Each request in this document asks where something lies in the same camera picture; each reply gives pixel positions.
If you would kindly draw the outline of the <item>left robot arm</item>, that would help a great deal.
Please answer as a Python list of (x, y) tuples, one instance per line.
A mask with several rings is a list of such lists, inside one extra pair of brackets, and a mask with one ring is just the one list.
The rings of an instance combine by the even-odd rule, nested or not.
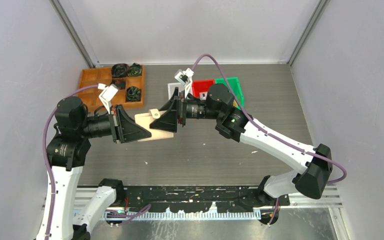
[(111, 205), (118, 207), (127, 200), (121, 180), (103, 179), (79, 216), (74, 205), (80, 175), (91, 148), (90, 139), (110, 136), (117, 144), (151, 137), (151, 133), (126, 113), (121, 105), (109, 113), (89, 116), (87, 106), (77, 96), (60, 100), (52, 115), (56, 133), (44, 142), (48, 188), (45, 212), (38, 240), (88, 240), (96, 223)]

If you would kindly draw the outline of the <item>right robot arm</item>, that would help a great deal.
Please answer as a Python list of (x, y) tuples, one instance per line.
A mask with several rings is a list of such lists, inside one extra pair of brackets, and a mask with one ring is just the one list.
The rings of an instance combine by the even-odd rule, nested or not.
[(226, 85), (212, 85), (205, 100), (174, 93), (161, 111), (163, 114), (149, 125), (153, 130), (175, 133), (187, 119), (215, 120), (215, 130), (224, 138), (256, 147), (290, 166), (291, 172), (263, 178), (257, 192), (261, 204), (271, 205), (278, 197), (292, 193), (316, 200), (322, 197), (333, 168), (325, 161), (330, 148), (294, 141), (245, 115), (234, 106), (234, 95)]

